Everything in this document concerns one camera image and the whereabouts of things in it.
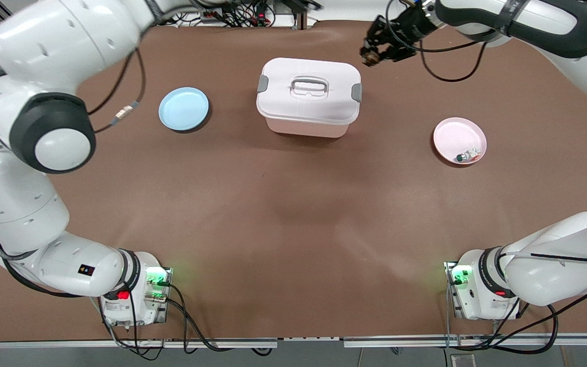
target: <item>brown tabletop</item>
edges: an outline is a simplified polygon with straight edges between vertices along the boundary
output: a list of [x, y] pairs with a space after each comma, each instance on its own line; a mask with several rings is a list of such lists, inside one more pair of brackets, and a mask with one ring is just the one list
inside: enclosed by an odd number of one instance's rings
[[[208, 336], [444, 333], [443, 261], [587, 211], [587, 96], [515, 40], [488, 49], [461, 83], [432, 79], [418, 57], [369, 69], [359, 56], [368, 25], [151, 30], [142, 42], [148, 84], [140, 107], [97, 136], [83, 169], [51, 178], [70, 209], [68, 230], [174, 267]], [[461, 42], [441, 30], [425, 46]], [[477, 51], [429, 62], [459, 77]], [[268, 129], [256, 86], [276, 57], [360, 70], [361, 112], [344, 137]], [[93, 77], [79, 96], [95, 105], [118, 72], [119, 65]], [[135, 99], [139, 81], [133, 62], [95, 127]], [[171, 132], [157, 116], [163, 96], [182, 86], [203, 90], [212, 108], [191, 134]], [[487, 135], [486, 156], [465, 169], [445, 164], [431, 146], [434, 126], [451, 116]], [[545, 311], [530, 307], [510, 324]], [[140, 328], [140, 337], [178, 337], [180, 320], [174, 313], [166, 325]], [[453, 331], [490, 328], [459, 321]], [[587, 301], [562, 316], [561, 332], [587, 332]], [[0, 341], [107, 338], [87, 298], [35, 293], [0, 268]]]

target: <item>pink plate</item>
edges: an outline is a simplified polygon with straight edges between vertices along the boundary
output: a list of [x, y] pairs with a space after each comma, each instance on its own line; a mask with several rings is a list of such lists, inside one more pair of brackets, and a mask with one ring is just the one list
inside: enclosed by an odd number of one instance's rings
[[[479, 161], [486, 153], [486, 136], [475, 123], [464, 118], [447, 118], [434, 129], [434, 146], [446, 160], [457, 165], [470, 165]], [[468, 149], [482, 151], [474, 160], [458, 162], [457, 155]]]

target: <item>box with white lid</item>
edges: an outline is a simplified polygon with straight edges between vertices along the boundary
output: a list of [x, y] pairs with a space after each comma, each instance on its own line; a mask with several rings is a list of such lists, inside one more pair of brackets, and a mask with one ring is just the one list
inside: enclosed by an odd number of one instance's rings
[[361, 89], [350, 64], [277, 58], [259, 77], [257, 109], [276, 133], [338, 138], [359, 115]]

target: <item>gray latch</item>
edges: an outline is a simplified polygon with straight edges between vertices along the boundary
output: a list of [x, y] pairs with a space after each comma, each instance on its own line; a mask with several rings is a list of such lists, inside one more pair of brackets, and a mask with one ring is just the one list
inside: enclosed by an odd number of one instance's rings
[[356, 100], [357, 102], [361, 103], [361, 91], [363, 90], [363, 88], [361, 88], [361, 83], [356, 83], [352, 85], [352, 93], [350, 95], [350, 97], [352, 97], [352, 99]]
[[269, 87], [269, 77], [266, 75], [259, 76], [259, 84], [257, 85], [257, 93], [261, 93]]

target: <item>blue plate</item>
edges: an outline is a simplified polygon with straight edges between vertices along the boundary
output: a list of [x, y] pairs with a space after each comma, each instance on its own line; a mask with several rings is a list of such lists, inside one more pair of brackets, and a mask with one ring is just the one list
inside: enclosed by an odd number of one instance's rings
[[166, 127], [186, 132], [200, 125], [208, 111], [209, 101], [205, 93], [185, 87], [173, 90], [163, 98], [158, 115]]

